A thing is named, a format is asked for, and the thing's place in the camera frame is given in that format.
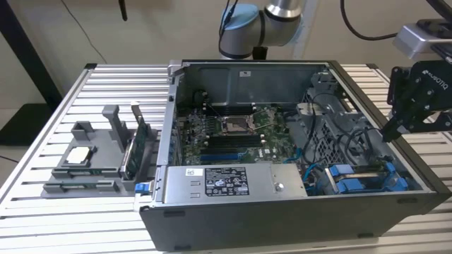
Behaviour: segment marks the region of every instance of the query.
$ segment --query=warning label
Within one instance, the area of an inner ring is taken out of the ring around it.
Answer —
[[[210,197],[250,195],[246,168],[207,168],[206,195]]]

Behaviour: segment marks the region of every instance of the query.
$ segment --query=blue latch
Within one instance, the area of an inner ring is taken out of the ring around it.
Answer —
[[[151,183],[139,183],[135,185],[135,193],[149,194],[151,192]]]

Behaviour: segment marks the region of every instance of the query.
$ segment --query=aluminum slotted table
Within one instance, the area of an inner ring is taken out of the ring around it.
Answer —
[[[343,65],[385,114],[389,78],[367,65]],[[137,128],[130,109],[141,102],[146,121],[162,128],[166,65],[98,65],[77,80],[49,124],[0,189],[0,253],[158,254],[134,197],[42,199],[43,183],[73,139],[77,121],[109,129],[106,104],[121,105],[121,119]],[[447,133],[405,135],[415,151],[452,189],[452,138]],[[381,238],[217,250],[213,253],[398,254],[452,253],[452,199],[430,214],[407,218]]]

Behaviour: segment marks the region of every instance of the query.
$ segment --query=power cable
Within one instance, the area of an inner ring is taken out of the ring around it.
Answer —
[[[6,160],[10,160],[10,161],[13,161],[13,162],[15,162],[15,163],[19,163],[18,160],[15,160],[15,159],[13,159],[13,158],[9,158],[9,157],[5,157],[5,156],[2,156],[2,155],[0,155],[0,158],[3,158],[3,159],[6,159]]]
[[[227,2],[227,4],[226,4],[226,8],[225,8],[225,12],[223,12],[223,16],[222,16],[222,23],[221,23],[221,30],[219,30],[219,32],[221,32],[221,39],[219,39],[219,51],[222,52],[222,48],[221,48],[221,44],[222,44],[222,39],[223,39],[223,35],[225,35],[225,31],[227,30],[227,24],[230,24],[230,22],[231,22],[231,18],[233,18],[233,15],[234,15],[234,11],[235,11],[235,7],[237,7],[237,5],[238,5],[238,2],[239,2],[239,0],[235,0],[235,2],[234,2],[234,4],[233,4],[233,6],[231,6],[231,9],[230,9],[230,11],[229,11],[229,14],[226,14],[227,13],[227,10],[229,10],[229,6],[230,6],[230,0],[229,0],[229,2]]]
[[[393,33],[393,34],[387,34],[387,35],[382,35],[382,36],[377,36],[377,37],[370,37],[370,36],[365,36],[362,35],[357,29],[353,27],[353,24],[351,22],[349,21],[349,18],[347,18],[347,13],[346,13],[346,0],[341,0],[341,13],[342,13],[342,18],[345,20],[345,23],[346,23],[346,26],[349,28],[349,30],[353,32],[353,34],[355,34],[355,36],[358,38],[361,38],[362,40],[366,40],[366,41],[381,41],[381,40],[386,40],[386,39],[390,39],[390,38],[394,38],[397,37],[398,33]]]
[[[71,17],[73,17],[74,20],[77,21],[77,23],[78,23],[78,25],[79,25],[82,31],[85,32],[86,37],[87,37],[89,42],[90,42],[90,45],[93,46],[93,48],[94,48],[94,50],[98,52],[98,54],[99,54],[102,60],[105,60],[105,63],[107,64],[107,60],[106,60],[105,56],[102,55],[102,53],[99,52],[98,48],[94,46],[94,44],[93,44],[93,42],[91,42],[91,39],[90,39],[90,36],[89,36],[89,34],[87,34],[87,31],[86,31],[85,27],[82,26],[79,20],[78,20],[77,17],[74,16],[74,14],[73,14],[73,12],[71,12],[71,10],[70,10],[70,7],[67,6],[65,0],[61,0],[61,1],[62,1],[63,5],[65,5],[66,9],[69,10],[69,13],[70,13]]]

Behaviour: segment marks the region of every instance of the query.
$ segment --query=floor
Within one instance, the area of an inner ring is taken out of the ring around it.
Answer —
[[[0,129],[10,121],[11,117],[18,112],[17,108],[0,109]],[[27,152],[29,147],[9,147],[0,146],[0,155],[14,160],[21,160]],[[15,169],[17,163],[0,158],[0,187],[6,182],[13,170]]]

